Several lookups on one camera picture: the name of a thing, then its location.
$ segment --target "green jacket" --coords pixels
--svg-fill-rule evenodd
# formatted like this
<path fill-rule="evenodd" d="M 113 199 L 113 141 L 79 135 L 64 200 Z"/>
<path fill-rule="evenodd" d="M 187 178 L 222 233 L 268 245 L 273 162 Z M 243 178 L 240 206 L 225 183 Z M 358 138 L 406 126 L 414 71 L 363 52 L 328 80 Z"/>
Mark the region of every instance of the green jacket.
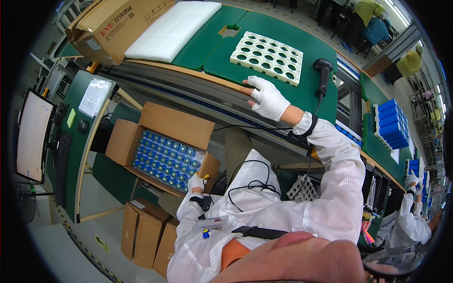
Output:
<path fill-rule="evenodd" d="M 396 67 L 401 72 L 403 77 L 408 77 L 420 69 L 420 61 L 422 57 L 414 51 L 409 51 L 403 59 L 396 63 Z"/>
<path fill-rule="evenodd" d="M 362 0 L 354 9 L 354 13 L 359 14 L 362 18 L 365 27 L 373 16 L 379 17 L 384 11 L 384 7 L 374 0 Z"/>

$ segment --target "worker's hand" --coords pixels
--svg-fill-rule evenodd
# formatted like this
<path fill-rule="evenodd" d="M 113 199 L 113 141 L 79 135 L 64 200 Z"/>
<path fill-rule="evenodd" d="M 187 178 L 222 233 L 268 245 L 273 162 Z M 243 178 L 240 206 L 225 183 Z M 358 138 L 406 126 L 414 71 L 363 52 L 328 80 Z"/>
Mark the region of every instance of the worker's hand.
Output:
<path fill-rule="evenodd" d="M 204 190 L 204 185 L 206 181 L 203 181 L 198 174 L 194 174 L 190 179 L 187 181 L 187 189 L 189 192 L 199 192 L 202 193 Z"/>
<path fill-rule="evenodd" d="M 414 173 L 414 171 L 411 169 L 410 174 L 406 174 L 406 179 L 405 183 L 408 187 L 410 186 L 416 186 L 417 184 L 422 187 L 423 185 L 423 174 L 420 174 L 420 177 L 417 177 Z"/>
<path fill-rule="evenodd" d="M 250 95 L 258 101 L 258 103 L 251 100 L 248 101 L 249 105 L 252 106 L 252 110 L 265 118 L 277 122 L 280 121 L 280 117 L 290 103 L 281 95 L 274 84 L 257 76 L 249 76 L 248 80 L 244 80 L 243 82 L 256 87 L 256 89 L 246 87 L 241 89 L 243 93 Z"/>

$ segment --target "worker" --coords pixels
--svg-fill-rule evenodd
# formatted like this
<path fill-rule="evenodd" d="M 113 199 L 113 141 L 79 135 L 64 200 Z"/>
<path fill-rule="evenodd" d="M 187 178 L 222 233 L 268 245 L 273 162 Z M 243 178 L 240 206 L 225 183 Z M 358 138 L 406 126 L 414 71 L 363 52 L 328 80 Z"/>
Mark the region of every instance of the worker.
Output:
<path fill-rule="evenodd" d="M 349 53 L 354 53 L 352 45 L 359 34 L 368 26 L 371 18 L 373 16 L 379 17 L 384 11 L 384 7 L 374 0 L 362 0 L 356 5 L 351 19 L 342 33 L 342 38 L 345 40 L 342 45 Z"/>
<path fill-rule="evenodd" d="M 395 81 L 402 77 L 409 77 L 420 69 L 423 49 L 420 45 L 414 51 L 408 51 L 406 56 L 398 62 L 393 62 L 389 67 L 381 72 L 382 78 L 387 84 L 393 85 Z"/>
<path fill-rule="evenodd" d="M 341 7 L 343 7 L 345 3 L 346 0 L 321 0 L 315 21 L 318 23 L 318 25 L 320 25 L 324 20 L 324 15 L 326 14 L 327 9 L 329 8 L 330 4 L 332 4 L 329 27 L 331 29 L 335 28 L 338 22 L 338 17 L 340 16 Z"/>
<path fill-rule="evenodd" d="M 411 174 L 406 174 L 406 184 L 409 184 L 409 188 L 403 196 L 401 208 L 384 217 L 377 232 L 374 244 L 380 249 L 426 244 L 437 230 L 442 219 L 443 209 L 438 210 L 429 223 L 421 217 L 422 181 L 423 175 L 417 177 L 413 170 L 411 170 Z M 414 195 L 417 197 L 411 213 Z"/>
<path fill-rule="evenodd" d="M 362 31 L 362 35 L 371 43 L 371 45 L 378 44 L 380 40 L 390 40 L 390 34 L 386 24 L 377 17 L 372 17 L 370 19 L 367 27 Z"/>
<path fill-rule="evenodd" d="M 255 87 L 242 89 L 256 99 L 248 101 L 254 112 L 291 124 L 295 135 L 306 136 L 315 146 L 326 170 L 321 196 L 299 203 L 281 201 L 269 161 L 253 149 L 243 130 L 229 128 L 225 147 L 230 185 L 223 196 L 211 195 L 212 204 L 204 211 L 200 204 L 209 197 L 203 194 L 205 181 L 197 175 L 189 179 L 176 212 L 180 222 L 168 281 L 363 282 L 356 247 L 365 177 L 359 150 L 330 122 L 291 105 L 269 81 L 250 76 L 243 82 Z M 194 229 L 203 218 L 223 226 Z"/>

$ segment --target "keyboard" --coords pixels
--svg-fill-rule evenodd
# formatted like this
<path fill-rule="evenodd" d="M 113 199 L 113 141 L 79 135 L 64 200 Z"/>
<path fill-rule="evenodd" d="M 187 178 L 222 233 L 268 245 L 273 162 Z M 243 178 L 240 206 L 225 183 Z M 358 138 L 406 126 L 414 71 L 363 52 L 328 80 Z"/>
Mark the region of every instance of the keyboard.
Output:
<path fill-rule="evenodd" d="M 66 170 L 69 150 L 71 149 L 72 135 L 63 130 L 57 144 L 57 167 L 55 180 L 55 201 L 66 208 Z"/>

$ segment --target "eve cardboard box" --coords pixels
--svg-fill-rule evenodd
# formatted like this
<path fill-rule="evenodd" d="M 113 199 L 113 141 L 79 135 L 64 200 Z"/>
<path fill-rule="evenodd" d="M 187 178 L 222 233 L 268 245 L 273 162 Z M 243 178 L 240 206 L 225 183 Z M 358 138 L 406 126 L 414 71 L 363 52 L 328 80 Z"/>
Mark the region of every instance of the eve cardboard box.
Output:
<path fill-rule="evenodd" d="M 152 269 L 165 224 L 171 215 L 144 199 L 128 201 L 124 210 L 121 252 L 136 265 Z"/>
<path fill-rule="evenodd" d="M 176 226 L 178 226 L 178 224 L 179 221 L 176 218 L 173 218 L 165 226 L 164 234 L 162 235 L 162 240 L 160 241 L 153 265 L 153 269 L 165 279 L 167 279 L 168 264 L 174 254 L 174 243 L 177 238 Z"/>
<path fill-rule="evenodd" d="M 95 0 L 66 29 L 70 44 L 84 57 L 119 65 L 124 52 L 174 0 Z"/>
<path fill-rule="evenodd" d="M 115 122 L 107 145 L 106 156 L 150 184 L 173 195 L 183 197 L 184 192 L 154 179 L 132 166 L 141 134 L 143 130 L 151 130 L 206 152 L 198 175 L 204 177 L 209 174 L 209 177 L 215 179 L 220 161 L 206 151 L 213 128 L 213 122 L 147 101 L 143 106 L 138 124 L 123 119 Z M 209 179 L 204 192 L 211 192 L 213 184 L 214 181 Z"/>

